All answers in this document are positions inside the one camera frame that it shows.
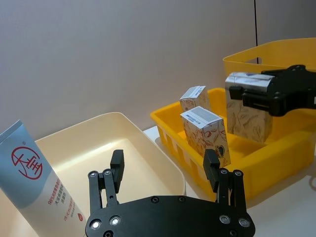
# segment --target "red logo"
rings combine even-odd
[[[40,162],[40,157],[31,148],[15,148],[11,154],[11,158],[14,166],[19,168],[19,172],[23,176],[32,180],[40,178],[43,166]]]
[[[78,217],[79,217],[80,221],[83,221],[83,217],[82,217],[82,215],[80,213],[78,213]]]

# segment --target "cream plastic tray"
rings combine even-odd
[[[153,195],[183,195],[181,171],[140,129],[121,113],[89,119],[36,141],[80,209],[89,217],[88,172],[110,167],[112,152],[124,149],[120,203]],[[0,191],[3,237],[37,237]]]

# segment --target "white table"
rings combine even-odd
[[[161,143],[156,126],[144,132],[171,156]],[[191,176],[175,164],[186,178],[187,196],[208,200]],[[247,207],[256,226],[256,237],[316,236],[316,162],[248,201]]]

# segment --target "white wall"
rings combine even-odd
[[[258,44],[316,37],[315,0],[256,0]]]
[[[22,119],[37,139],[113,111],[146,128],[254,45],[252,0],[1,0],[0,131]]]

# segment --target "small box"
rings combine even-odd
[[[241,100],[232,100],[230,86],[267,92],[273,76],[250,73],[231,73],[225,81],[227,130],[256,142],[264,143],[272,130],[273,118],[266,111],[243,106]]]
[[[187,141],[202,157],[205,149],[216,151],[224,167],[231,163],[224,121],[218,115],[202,108],[195,107],[181,114]]]
[[[205,86],[194,86],[187,90],[180,98],[182,111],[188,111],[196,106],[210,110],[210,103]]]

